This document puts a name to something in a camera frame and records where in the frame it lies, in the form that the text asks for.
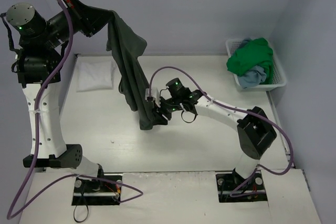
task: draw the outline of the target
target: white tabletop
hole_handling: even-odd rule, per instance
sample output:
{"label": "white tabletop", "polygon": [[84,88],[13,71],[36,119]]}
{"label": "white tabletop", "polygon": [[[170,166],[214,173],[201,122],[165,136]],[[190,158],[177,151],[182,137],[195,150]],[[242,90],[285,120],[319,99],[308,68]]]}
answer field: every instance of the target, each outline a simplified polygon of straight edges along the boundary
{"label": "white tabletop", "polygon": [[[123,182],[144,191],[120,206],[90,206],[85,224],[320,224],[301,170],[284,176],[262,172],[268,201],[219,203],[214,172],[124,174]],[[65,174],[37,173],[28,200]],[[20,224],[75,223],[71,205],[75,178],[63,180],[37,198],[22,214]],[[122,189],[122,199],[136,193]],[[86,215],[78,207],[76,217]]]}
{"label": "white tabletop", "polygon": [[[79,57],[78,62],[106,61],[112,57]],[[162,66],[176,66],[188,72],[211,96],[242,108],[263,108],[274,116],[265,92],[238,92],[233,75],[227,71],[226,56],[142,56],[139,62],[148,80]],[[189,79],[175,70],[156,75],[159,89],[179,77],[186,87],[196,89]],[[232,170],[240,158],[238,134],[226,125],[198,117],[192,124],[173,114],[168,126],[150,131],[139,129],[138,113],[132,112],[118,92],[119,71],[114,75],[114,89],[76,92],[75,69],[61,116],[66,143],[81,144],[83,154],[103,166],[106,172],[175,172]],[[283,169],[287,158],[280,137],[264,154],[261,163]]]}

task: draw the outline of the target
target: bright green towel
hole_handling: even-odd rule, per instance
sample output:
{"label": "bright green towel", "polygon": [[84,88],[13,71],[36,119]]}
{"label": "bright green towel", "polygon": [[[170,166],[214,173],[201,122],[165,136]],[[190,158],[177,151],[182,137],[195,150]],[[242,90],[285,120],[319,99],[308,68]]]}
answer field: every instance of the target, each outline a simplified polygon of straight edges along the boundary
{"label": "bright green towel", "polygon": [[252,67],[261,66],[267,75],[262,84],[271,84],[273,78],[273,50],[267,40],[259,38],[250,41],[245,47],[237,49],[226,63],[227,70],[238,76],[244,75]]}

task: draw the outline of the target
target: white laundry basket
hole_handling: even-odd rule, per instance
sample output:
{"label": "white laundry basket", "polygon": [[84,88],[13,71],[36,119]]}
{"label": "white laundry basket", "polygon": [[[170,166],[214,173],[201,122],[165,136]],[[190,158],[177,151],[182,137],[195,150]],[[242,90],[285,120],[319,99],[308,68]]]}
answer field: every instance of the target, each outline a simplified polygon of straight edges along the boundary
{"label": "white laundry basket", "polygon": [[[234,52],[238,49],[240,44],[242,43],[244,39],[229,39],[226,41],[226,50],[229,57],[231,57]],[[287,80],[285,77],[284,70],[281,67],[281,64],[278,60],[277,54],[274,51],[274,48],[270,43],[268,43],[268,46],[273,49],[273,79],[272,84],[263,84],[258,85],[251,88],[243,89],[238,81],[238,77],[236,74],[233,74],[235,77],[236,87],[239,91],[270,91],[272,89],[283,87],[286,85]]]}

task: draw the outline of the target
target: basket of clothes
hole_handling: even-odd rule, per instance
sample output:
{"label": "basket of clothes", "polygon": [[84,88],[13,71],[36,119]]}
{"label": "basket of clothes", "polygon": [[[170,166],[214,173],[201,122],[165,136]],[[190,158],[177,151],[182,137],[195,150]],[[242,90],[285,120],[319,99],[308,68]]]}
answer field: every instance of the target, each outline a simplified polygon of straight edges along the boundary
{"label": "basket of clothes", "polygon": [[230,39],[226,49],[226,66],[234,74],[239,91],[270,91],[286,85],[285,73],[266,39]]}

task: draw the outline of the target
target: gray wall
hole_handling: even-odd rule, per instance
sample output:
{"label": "gray wall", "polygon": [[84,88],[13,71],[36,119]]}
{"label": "gray wall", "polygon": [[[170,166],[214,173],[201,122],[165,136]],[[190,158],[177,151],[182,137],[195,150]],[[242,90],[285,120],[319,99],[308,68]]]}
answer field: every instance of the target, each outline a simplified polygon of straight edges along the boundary
{"label": "gray wall", "polygon": [[273,35],[288,84],[272,92],[323,224],[334,224],[336,0],[291,0]]}
{"label": "gray wall", "polygon": [[[289,0],[80,0],[112,9],[148,41],[147,54],[224,53],[225,41],[273,31]],[[105,52],[107,32],[76,38],[74,52]]]}
{"label": "gray wall", "polygon": [[[0,0],[0,12],[6,12],[11,5],[18,2],[32,3],[45,18],[53,15],[45,0]],[[12,31],[14,41],[17,43],[18,33],[13,29]],[[19,217],[7,222],[6,214],[27,172],[23,168],[22,159],[30,153],[32,134],[25,97],[17,82],[17,75],[11,73],[15,55],[8,49],[7,30],[2,22],[0,23],[0,54],[0,101],[2,102],[0,106],[0,223],[18,223]],[[61,103],[67,90],[73,60],[72,56],[62,70]],[[19,207],[25,202],[27,192],[28,190],[25,190],[19,200]]]}

